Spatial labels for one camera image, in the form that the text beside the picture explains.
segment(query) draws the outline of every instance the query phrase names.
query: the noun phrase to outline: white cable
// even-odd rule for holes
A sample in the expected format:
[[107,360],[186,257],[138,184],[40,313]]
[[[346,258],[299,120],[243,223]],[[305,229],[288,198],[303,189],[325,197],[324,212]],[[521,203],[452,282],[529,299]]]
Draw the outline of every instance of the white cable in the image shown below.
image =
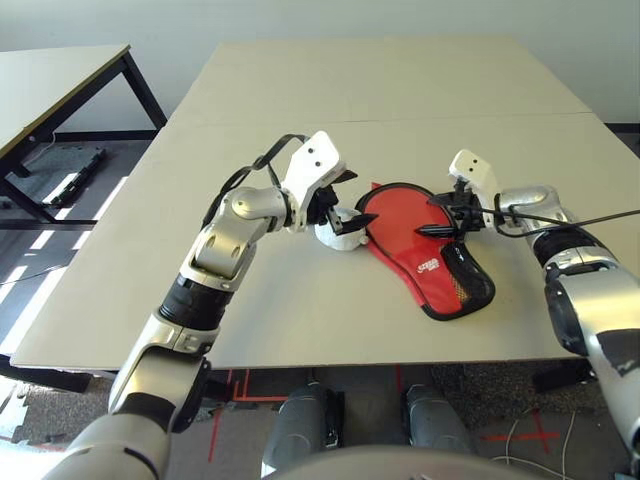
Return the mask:
[[576,419],[576,411],[571,414],[571,422],[569,422],[569,428],[567,428],[567,434],[564,437],[564,444],[562,445],[562,480],[567,478],[567,470],[565,460],[567,458],[567,445],[569,445],[569,437],[571,436],[571,430],[573,430],[573,422]]
[[509,430],[509,435],[507,435],[507,443],[504,445],[504,457],[507,460],[507,465],[509,465],[509,443],[511,442],[511,436],[513,432],[515,432],[518,423],[520,422],[519,418],[516,418],[511,426],[511,430]]
[[509,444],[511,443],[511,437],[513,436],[513,433],[516,431],[516,427],[518,426],[518,423],[520,423],[520,418],[522,418],[523,416],[525,416],[527,413],[529,413],[531,411],[531,407],[527,408],[524,412],[522,412],[520,414],[519,418],[516,418],[513,422],[513,425],[511,425],[511,430],[509,430],[509,435],[507,435],[507,443],[504,446],[504,456],[507,460],[507,465],[509,465]]
[[513,460],[513,461],[516,461],[516,462],[521,462],[521,463],[524,463],[526,465],[531,465],[532,467],[537,467],[540,470],[544,470],[545,472],[550,473],[551,475],[555,475],[556,477],[561,477],[564,480],[575,480],[572,477],[567,477],[566,475],[563,475],[560,472],[556,472],[555,470],[551,470],[549,467],[545,467],[544,465],[540,465],[539,463],[532,462],[531,460],[525,460],[524,458],[518,458],[518,457],[512,457],[512,456],[506,457],[504,455],[501,455],[499,457],[493,457],[491,459],[491,461],[495,462],[495,461],[498,461],[498,460],[507,460],[507,459],[510,459],[510,460]]
[[40,150],[35,157],[30,158],[29,159],[29,163],[33,162],[34,160],[37,160],[38,158],[40,158],[42,156],[42,154],[44,152],[46,152],[47,150],[49,150],[51,147],[53,147],[53,145],[56,143],[56,132],[52,132],[52,137],[53,139],[51,140],[51,143],[49,145],[47,145],[46,147],[44,147],[42,150]]
[[[522,412],[522,415],[525,415],[527,412],[529,412],[529,410],[531,409],[528,408],[527,410]],[[576,419],[576,411],[574,410],[573,413],[571,414],[571,421],[569,422],[569,428],[567,428],[567,434],[564,437],[564,443],[562,445],[562,473],[556,472],[555,470],[551,470],[550,468],[545,467],[544,465],[540,465],[539,463],[532,462],[531,460],[525,460],[524,458],[518,458],[518,457],[513,457],[509,455],[509,443],[511,442],[511,437],[513,436],[516,430],[516,427],[520,422],[520,418],[515,419],[515,421],[513,422],[513,425],[511,426],[511,430],[509,430],[509,435],[507,435],[507,442],[505,444],[505,455],[501,455],[499,457],[493,457],[491,460],[492,461],[505,460],[507,465],[509,465],[509,461],[514,460],[516,462],[521,462],[527,465],[538,467],[548,473],[551,473],[557,477],[562,478],[562,480],[574,480],[573,478],[567,476],[566,457],[567,457],[567,445],[569,445],[569,438],[571,437],[571,431],[573,430],[573,423],[575,419]]]

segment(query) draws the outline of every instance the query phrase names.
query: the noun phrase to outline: table leg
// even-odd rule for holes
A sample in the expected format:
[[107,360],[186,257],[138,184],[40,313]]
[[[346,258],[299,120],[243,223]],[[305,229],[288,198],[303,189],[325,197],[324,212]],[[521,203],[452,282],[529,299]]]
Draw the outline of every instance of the table leg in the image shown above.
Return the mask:
[[9,357],[0,355],[0,375],[68,392],[84,393],[91,380],[88,373],[69,373],[41,368],[18,368],[9,363]]
[[27,197],[24,193],[18,190],[11,182],[6,178],[0,180],[0,191],[11,200],[16,202],[20,208],[25,210],[30,215],[42,222],[54,223],[56,219],[51,216],[44,208],[38,205],[36,202]]
[[124,61],[126,68],[122,71],[124,78],[127,79],[131,90],[135,93],[136,97],[142,104],[145,112],[149,115],[149,118],[155,125],[155,127],[160,130],[167,123],[167,117],[165,117],[162,108],[158,104],[158,101],[153,96],[149,85],[145,81],[142,73],[138,69],[136,62],[133,61],[133,57],[131,54],[126,53],[122,60]]
[[27,169],[27,167],[20,163],[15,166],[15,168],[13,169],[13,173],[15,173],[20,178],[27,178],[29,175],[31,175],[31,172]]

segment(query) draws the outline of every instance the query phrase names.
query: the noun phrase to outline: black cable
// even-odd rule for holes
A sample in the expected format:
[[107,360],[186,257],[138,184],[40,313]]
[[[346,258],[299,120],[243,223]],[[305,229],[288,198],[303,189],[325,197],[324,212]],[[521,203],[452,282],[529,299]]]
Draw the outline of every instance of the black cable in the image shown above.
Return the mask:
[[211,222],[211,220],[213,220],[213,217],[218,211],[218,208],[220,208],[222,198],[234,188],[238,188],[252,171],[262,170],[264,167],[267,167],[271,183],[276,187],[280,187],[280,180],[278,179],[278,175],[276,175],[275,170],[271,166],[271,161],[276,157],[276,155],[278,155],[278,153],[280,153],[280,150],[282,150],[293,139],[297,139],[300,140],[300,142],[305,143],[309,139],[309,137],[307,137],[306,135],[295,133],[283,135],[276,143],[273,144],[273,146],[267,151],[267,153],[265,153],[264,155],[260,155],[251,165],[244,166],[241,169],[237,170],[233,175],[231,175],[229,179],[224,183],[224,185],[222,185],[220,193],[218,193],[218,195],[216,195],[216,197],[213,199],[213,202],[211,202],[207,213],[202,219],[201,228],[204,228]]
[[528,237],[531,235],[537,235],[539,233],[544,233],[544,232],[548,232],[548,231],[553,231],[553,230],[567,230],[567,229],[572,229],[572,228],[579,228],[579,227],[584,227],[586,225],[591,225],[594,223],[600,223],[600,222],[607,222],[609,220],[615,220],[617,218],[622,218],[622,217],[629,217],[631,215],[640,215],[640,210],[629,210],[627,212],[620,212],[620,213],[614,213],[612,215],[606,215],[604,217],[598,217],[598,218],[592,218],[590,220],[583,220],[580,222],[574,222],[574,223],[570,223],[570,222],[563,222],[562,220],[556,220],[555,218],[546,218],[546,217],[540,217],[538,215],[529,215],[526,213],[517,213],[517,212],[501,212],[499,210],[491,210],[489,208],[481,208],[481,207],[475,207],[475,206],[471,206],[471,205],[465,205],[465,206],[456,206],[456,207],[452,207],[452,210],[460,210],[466,208],[468,210],[472,210],[472,211],[476,211],[476,212],[483,212],[483,213],[491,213],[493,214],[494,218],[498,218],[498,217],[512,217],[512,218],[527,218],[527,219],[531,219],[531,220],[538,220],[541,222],[547,222],[547,223],[553,223],[555,224],[555,226],[553,227],[543,227],[543,228],[538,228],[536,230],[531,230],[529,232],[522,232],[522,233],[509,233],[509,232],[505,232],[504,230],[502,230],[502,228],[500,228],[500,225],[498,224],[498,222],[494,221],[495,227],[496,227],[496,231],[500,234],[500,235],[504,235],[505,237],[509,237],[509,238],[523,238],[523,237]]
[[59,270],[63,267],[66,267],[66,265],[56,265],[54,267],[49,267],[49,268],[45,268],[43,271],[38,272],[38,273],[34,273],[33,275],[27,275],[26,277],[22,277],[22,278],[18,278],[16,280],[11,280],[9,282],[2,282],[0,283],[0,287],[4,286],[4,285],[11,285],[12,283],[18,283],[18,282],[23,282],[25,280],[30,280],[32,278],[35,277],[39,277],[40,275],[45,275],[49,272],[53,272],[54,270]]

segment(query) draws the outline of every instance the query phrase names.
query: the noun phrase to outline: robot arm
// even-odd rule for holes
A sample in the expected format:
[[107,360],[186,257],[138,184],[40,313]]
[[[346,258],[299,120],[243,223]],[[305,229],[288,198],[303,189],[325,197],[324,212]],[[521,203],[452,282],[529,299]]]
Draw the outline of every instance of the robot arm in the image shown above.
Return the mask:
[[186,429],[197,412],[210,368],[204,355],[257,241],[307,223],[329,222],[336,234],[362,228],[371,218],[342,222],[333,210],[331,184],[354,177],[328,135],[318,132],[293,154],[281,186],[226,193],[116,377],[109,414],[76,438],[46,478],[162,478],[171,433]]
[[[637,475],[639,279],[594,236],[581,228],[562,226],[575,219],[562,207],[552,187],[499,192],[489,163],[467,150],[455,157],[449,172],[456,179],[456,192],[438,200],[458,214],[463,224],[471,226],[470,230],[485,226],[527,239],[543,269],[545,297],[556,337],[565,349],[591,363]],[[501,224],[509,230],[502,230]],[[423,234],[428,234],[428,227]]]

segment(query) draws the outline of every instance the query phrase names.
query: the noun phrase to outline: black metal table frame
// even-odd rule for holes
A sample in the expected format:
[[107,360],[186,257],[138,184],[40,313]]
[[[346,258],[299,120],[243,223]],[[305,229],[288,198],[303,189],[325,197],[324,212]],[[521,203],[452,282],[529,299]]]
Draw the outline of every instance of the black metal table frame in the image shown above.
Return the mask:
[[95,220],[57,220],[46,208],[30,199],[5,177],[12,171],[20,177],[28,176],[29,171],[21,163],[27,155],[40,143],[52,138],[56,128],[120,73],[124,75],[156,130],[102,132],[102,136],[92,132],[78,132],[58,134],[57,137],[64,137],[66,141],[90,140],[98,137],[110,140],[153,138],[164,127],[167,123],[167,117],[151,93],[151,89],[133,61],[133,57],[129,52],[125,52],[0,158],[0,193],[9,197],[16,205],[34,217],[34,220],[0,221],[0,230],[91,230],[93,228],[96,224]]

